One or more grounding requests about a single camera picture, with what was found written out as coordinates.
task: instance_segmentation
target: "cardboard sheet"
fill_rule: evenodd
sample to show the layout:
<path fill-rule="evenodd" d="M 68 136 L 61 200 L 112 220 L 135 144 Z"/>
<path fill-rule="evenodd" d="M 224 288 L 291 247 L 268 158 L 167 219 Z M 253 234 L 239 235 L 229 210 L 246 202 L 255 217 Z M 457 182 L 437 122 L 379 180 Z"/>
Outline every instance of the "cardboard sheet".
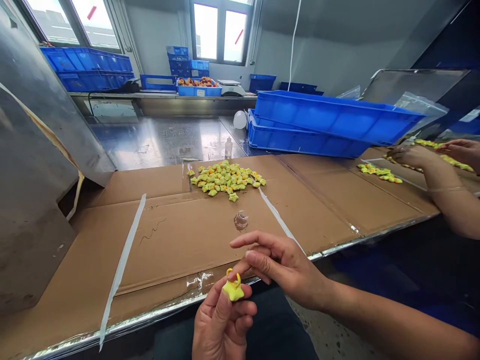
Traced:
<path fill-rule="evenodd" d="M 414 193 L 405 200 L 407 195 L 359 177 L 344 162 L 305 155 L 232 161 L 267 179 L 262 190 L 307 255 L 423 215 L 423 208 L 413 203 Z M 202 163 L 192 165 L 196 170 Z M 197 187 L 190 192 L 183 171 L 175 165 L 114 174 L 92 207 L 76 219 L 78 236 L 38 304 L 0 318 L 0 359 L 22 358 L 100 328 L 144 193 L 147 201 L 122 282 L 127 293 L 113 299 L 108 325 L 206 293 L 244 254 L 245 249 L 228 247 L 240 234 L 233 224 L 238 210 L 249 215 L 246 231 L 284 235 L 251 187 L 232 203 L 225 194 L 211 198 Z"/>

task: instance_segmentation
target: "white cable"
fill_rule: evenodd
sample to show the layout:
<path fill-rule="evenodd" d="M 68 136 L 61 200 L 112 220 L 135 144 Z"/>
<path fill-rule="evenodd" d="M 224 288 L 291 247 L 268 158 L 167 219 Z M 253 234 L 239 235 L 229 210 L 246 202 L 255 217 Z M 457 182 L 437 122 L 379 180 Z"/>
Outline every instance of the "white cable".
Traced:
<path fill-rule="evenodd" d="M 300 5 L 302 0 L 298 1 L 298 10 L 296 11 L 296 21 L 295 28 L 293 29 L 293 37 L 291 39 L 291 55 L 290 55 L 290 80 L 288 80 L 288 90 L 290 91 L 290 83 L 292 82 L 292 62 L 294 60 L 294 42 L 295 42 L 295 33 L 297 32 L 297 25 L 299 24 L 299 15 L 300 15 Z"/>

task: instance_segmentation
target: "pile of yellow green toys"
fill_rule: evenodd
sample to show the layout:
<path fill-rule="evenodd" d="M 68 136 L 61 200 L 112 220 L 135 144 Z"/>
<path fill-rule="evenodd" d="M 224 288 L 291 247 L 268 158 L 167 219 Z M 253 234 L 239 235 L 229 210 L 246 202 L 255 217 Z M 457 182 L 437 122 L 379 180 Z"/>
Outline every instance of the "pile of yellow green toys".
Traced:
<path fill-rule="evenodd" d="M 390 169 L 375 167 L 372 164 L 358 164 L 356 167 L 359 168 L 362 173 L 375 174 L 379 176 L 380 180 L 385 180 L 395 184 L 403 183 L 402 179 L 395 177 Z"/>
<path fill-rule="evenodd" d="M 225 192 L 228 194 L 228 200 L 234 203 L 239 198 L 235 191 L 245 190 L 248 184 L 257 189 L 260 185 L 267 184 L 256 171 L 240 167 L 239 164 L 230 164 L 228 160 L 206 168 L 200 166 L 198 172 L 200 175 L 195 177 L 195 171 L 188 171 L 188 176 L 192 177 L 190 179 L 192 185 L 197 185 L 204 193 L 208 192 L 211 197 Z"/>
<path fill-rule="evenodd" d="M 440 149 L 442 146 L 445 145 L 445 143 L 443 143 L 443 142 L 442 143 L 436 143 L 436 142 L 433 142 L 433 141 L 427 141 L 427 140 L 422 140 L 422 139 L 416 139 L 415 143 L 418 144 L 418 145 L 422 145 L 422 146 L 432 147 L 435 150 Z M 461 162 L 451 158 L 448 155 L 442 154 L 442 155 L 440 155 L 440 157 L 443 160 L 445 160 L 447 163 L 449 163 L 450 165 L 456 166 L 457 168 L 460 168 L 462 170 L 466 170 L 470 173 L 475 172 L 474 169 L 471 166 L 468 166 L 467 164 L 461 163 Z"/>

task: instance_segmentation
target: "glue bottle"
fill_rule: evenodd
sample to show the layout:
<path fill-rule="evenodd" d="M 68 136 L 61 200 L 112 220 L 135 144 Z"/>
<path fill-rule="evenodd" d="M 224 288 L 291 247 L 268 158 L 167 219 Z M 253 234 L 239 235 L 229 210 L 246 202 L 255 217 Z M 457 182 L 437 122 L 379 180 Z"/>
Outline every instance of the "glue bottle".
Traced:
<path fill-rule="evenodd" d="M 230 138 L 230 136 L 229 136 L 228 139 L 226 140 L 226 143 L 225 143 L 225 157 L 226 158 L 231 158 L 232 157 L 233 146 L 234 146 L 234 144 L 232 143 L 232 138 Z"/>

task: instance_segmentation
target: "metal counter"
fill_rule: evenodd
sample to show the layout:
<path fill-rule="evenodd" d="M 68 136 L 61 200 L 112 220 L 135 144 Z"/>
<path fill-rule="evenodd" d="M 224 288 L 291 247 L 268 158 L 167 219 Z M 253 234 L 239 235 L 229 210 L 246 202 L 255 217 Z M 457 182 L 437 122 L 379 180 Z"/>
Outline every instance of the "metal counter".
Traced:
<path fill-rule="evenodd" d="M 135 123 L 94 124 L 91 128 L 119 170 L 169 166 L 196 160 L 221 160 L 225 158 L 225 142 L 229 136 L 233 142 L 232 158 L 281 154 L 278 151 L 250 148 L 246 130 L 235 129 L 232 116 L 141 117 Z M 354 245 L 375 243 L 393 231 L 429 218 L 425 216 L 368 237 L 357 238 L 316 253 L 309 259 L 316 261 Z M 259 281 L 258 278 L 253 278 L 248 283 L 253 284 L 257 281 Z M 166 319 L 192 304 L 201 302 L 205 297 L 205 294 L 190 291 L 144 314 L 112 325 L 106 330 L 105 341 Z M 98 331 L 80 334 L 26 359 L 60 359 L 98 345 L 99 338 Z"/>

